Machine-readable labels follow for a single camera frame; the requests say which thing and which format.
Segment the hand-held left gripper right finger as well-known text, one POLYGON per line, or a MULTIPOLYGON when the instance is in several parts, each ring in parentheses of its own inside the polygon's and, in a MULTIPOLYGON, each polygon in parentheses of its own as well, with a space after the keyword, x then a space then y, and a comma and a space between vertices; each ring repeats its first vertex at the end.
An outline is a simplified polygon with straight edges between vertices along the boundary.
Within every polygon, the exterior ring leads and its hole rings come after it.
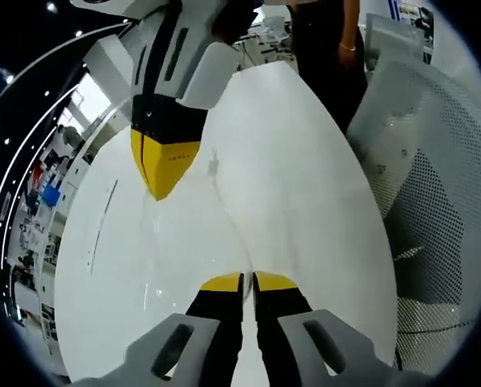
POLYGON ((314 310, 288 277, 253 273, 257 344, 270 379, 385 379, 369 338, 314 310))

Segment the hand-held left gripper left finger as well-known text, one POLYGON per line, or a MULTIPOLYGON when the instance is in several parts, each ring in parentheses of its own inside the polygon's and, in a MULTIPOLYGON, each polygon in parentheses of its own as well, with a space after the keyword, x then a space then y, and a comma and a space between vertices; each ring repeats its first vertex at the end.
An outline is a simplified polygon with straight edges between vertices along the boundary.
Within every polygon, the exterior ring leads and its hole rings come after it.
POLYGON ((206 281, 185 314, 171 314, 127 349, 126 381, 231 381, 242 346, 244 274, 206 281))

